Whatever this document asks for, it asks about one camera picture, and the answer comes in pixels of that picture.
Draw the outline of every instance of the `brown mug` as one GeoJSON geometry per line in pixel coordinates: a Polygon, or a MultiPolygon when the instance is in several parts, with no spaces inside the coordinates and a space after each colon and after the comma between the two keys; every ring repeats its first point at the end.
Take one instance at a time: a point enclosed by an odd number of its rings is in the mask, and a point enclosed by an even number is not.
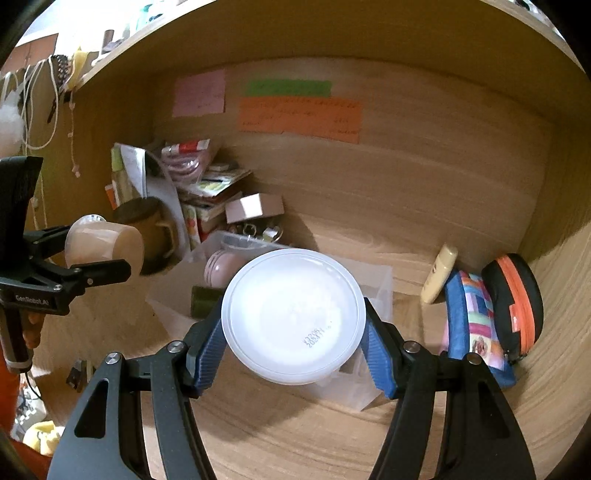
{"type": "Polygon", "coordinates": [[[139,230],[144,239],[144,265],[141,275],[162,270],[178,247],[176,224],[164,219],[164,204],[155,197],[137,198],[114,211],[115,221],[139,230]]]}

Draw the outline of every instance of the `orange cloth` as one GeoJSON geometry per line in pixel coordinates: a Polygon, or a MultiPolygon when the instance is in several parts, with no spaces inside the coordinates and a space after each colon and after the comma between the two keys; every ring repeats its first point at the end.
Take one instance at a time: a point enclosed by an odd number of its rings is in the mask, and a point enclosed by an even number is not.
{"type": "MultiPolygon", "coordinates": [[[[10,433],[14,424],[19,385],[18,375],[8,372],[0,347],[0,428],[6,433],[10,433]]],[[[22,443],[12,442],[12,445],[37,478],[46,480],[51,458],[37,453],[22,443]]]]}

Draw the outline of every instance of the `colorful pouch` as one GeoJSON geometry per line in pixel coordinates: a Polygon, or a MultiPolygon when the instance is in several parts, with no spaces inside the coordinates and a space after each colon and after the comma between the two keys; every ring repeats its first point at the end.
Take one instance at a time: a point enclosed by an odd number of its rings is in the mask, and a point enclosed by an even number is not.
{"type": "Polygon", "coordinates": [[[493,302],[482,278],[454,270],[445,285],[447,325],[441,351],[450,358],[462,359],[478,353],[491,369],[501,388],[516,383],[496,334],[493,302]]]}

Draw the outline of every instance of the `beige tube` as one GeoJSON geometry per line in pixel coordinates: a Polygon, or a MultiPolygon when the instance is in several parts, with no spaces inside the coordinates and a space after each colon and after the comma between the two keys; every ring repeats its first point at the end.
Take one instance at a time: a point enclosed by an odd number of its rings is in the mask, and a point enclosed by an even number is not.
{"type": "Polygon", "coordinates": [[[433,303],[437,296],[443,290],[445,282],[452,272],[452,268],[457,258],[457,248],[443,244],[431,273],[427,277],[423,289],[421,290],[421,301],[423,303],[433,303]]]}

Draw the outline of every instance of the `clear plastic box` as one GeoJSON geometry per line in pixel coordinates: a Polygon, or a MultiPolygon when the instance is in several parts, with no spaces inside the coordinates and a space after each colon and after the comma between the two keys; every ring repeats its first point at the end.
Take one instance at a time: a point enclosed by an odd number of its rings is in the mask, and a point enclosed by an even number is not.
{"type": "MultiPolygon", "coordinates": [[[[205,264],[215,251],[228,249],[253,260],[280,248],[288,247],[229,232],[214,232],[182,262],[154,282],[146,301],[152,306],[168,334],[175,339],[183,338],[195,323],[190,314],[191,288],[194,285],[204,286],[205,264]]],[[[392,267],[371,265],[341,257],[332,258],[351,272],[363,295],[370,299],[380,318],[385,322],[392,322],[392,267]]],[[[374,386],[361,348],[355,351],[340,370],[329,377],[296,388],[355,410],[362,410],[381,393],[374,386]]]]}

